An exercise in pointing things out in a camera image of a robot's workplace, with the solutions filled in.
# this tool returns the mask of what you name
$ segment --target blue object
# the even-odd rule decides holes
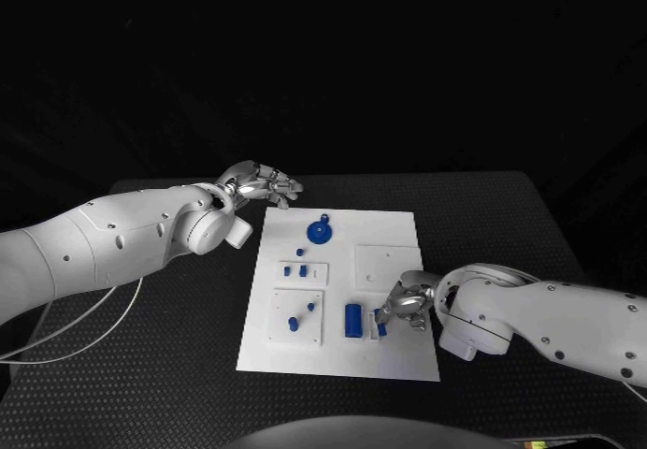
[[[375,310],[375,316],[378,316],[378,313],[381,312],[379,309]],[[386,336],[386,324],[382,323],[381,325],[378,325],[378,334],[381,337]]]
[[[300,322],[294,316],[287,320],[287,323],[290,324],[290,330],[297,332],[300,330]]]
[[[307,227],[307,239],[317,245],[323,245],[333,237],[333,229],[327,224],[330,218],[327,214],[322,216],[322,220]]]
[[[346,315],[345,335],[350,339],[360,339],[363,334],[362,306],[359,304],[346,304],[345,315]]]

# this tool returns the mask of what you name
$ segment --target round object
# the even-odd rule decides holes
[[[324,214],[322,220],[307,227],[307,239],[317,245],[323,245],[333,237],[333,229],[330,227],[329,216]]]
[[[287,323],[290,324],[290,330],[297,332],[300,330],[300,322],[294,316],[287,320]]]

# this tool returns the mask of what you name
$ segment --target white cable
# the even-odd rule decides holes
[[[6,365],[39,365],[39,364],[42,364],[42,363],[52,363],[52,362],[58,362],[58,361],[61,361],[61,360],[65,360],[67,358],[69,358],[69,357],[72,357],[72,356],[75,356],[77,354],[81,354],[85,350],[88,350],[88,349],[91,349],[103,340],[104,340],[104,338],[108,336],[108,334],[114,331],[114,329],[116,329],[116,327],[118,326],[118,324],[121,323],[121,320],[126,318],[126,315],[128,314],[128,311],[130,311],[130,309],[131,309],[131,307],[133,307],[133,304],[136,304],[136,299],[137,299],[137,295],[139,295],[139,289],[141,288],[141,281],[143,281],[143,279],[144,278],[141,278],[140,280],[139,280],[139,285],[137,285],[137,289],[136,289],[136,294],[133,295],[133,299],[131,299],[131,303],[128,304],[128,307],[126,308],[126,311],[124,311],[124,313],[121,314],[121,316],[118,317],[118,320],[117,320],[117,322],[113,324],[113,326],[111,326],[111,328],[105,331],[105,333],[104,333],[104,335],[88,345],[88,346],[85,346],[84,348],[81,348],[78,351],[75,351],[74,353],[71,353],[71,354],[68,354],[68,355],[64,355],[62,357],[58,357],[58,358],[54,358],[52,360],[39,360],[39,361],[33,361],[33,362],[23,362],[23,361],[19,361],[19,360],[2,360],[0,359],[0,364],[6,364]]]
[[[0,355],[0,360],[5,360],[6,358],[10,358],[18,353],[28,351],[33,346],[38,346],[41,343],[45,343],[56,335],[61,335],[61,333],[65,332],[72,326],[75,326],[82,321],[82,319],[95,311],[97,307],[104,303],[104,301],[108,299],[108,297],[111,297],[111,294],[116,291],[116,289],[117,289],[117,287],[111,288],[111,291],[105,294],[104,298],[100,299],[100,301],[91,306],[90,310],[65,327],[61,327],[61,329],[58,329],[48,337],[35,341],[28,346],[23,346],[22,348],[16,349],[10,353]]]
[[[636,389],[626,382],[623,382],[623,383],[624,383],[624,386],[630,389],[630,391],[637,395],[639,399],[644,403],[647,403],[647,398],[644,398],[644,396],[636,391]]]

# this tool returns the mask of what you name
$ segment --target robotic arm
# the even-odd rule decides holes
[[[252,228],[237,210],[255,198],[287,209],[301,190],[275,168],[245,161],[213,184],[104,196],[0,233],[0,324],[61,297],[136,281],[224,240],[239,248]]]
[[[516,333],[554,362],[647,386],[647,298],[474,264],[444,277],[404,273],[376,321],[398,314],[425,330],[431,307],[440,345],[463,359],[503,355]]]

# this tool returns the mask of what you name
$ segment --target black table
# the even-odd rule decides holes
[[[299,207],[415,212],[428,271],[486,262],[585,282],[522,173],[299,179]],[[205,179],[123,181],[113,192],[198,181]],[[130,316],[88,352],[20,369],[0,406],[2,441],[15,447],[215,447],[307,417],[371,414],[499,438],[601,434],[627,448],[647,444],[647,406],[624,386],[549,362],[516,337],[507,355],[479,354],[473,362],[438,349],[438,384],[237,372],[265,206],[257,201],[241,211],[255,227],[241,250],[222,244],[205,256],[182,256],[144,279]],[[28,359],[64,355],[94,340],[134,290],[134,283],[121,287]],[[69,323],[100,296],[56,301],[39,335]],[[440,329],[434,322],[437,338]]]

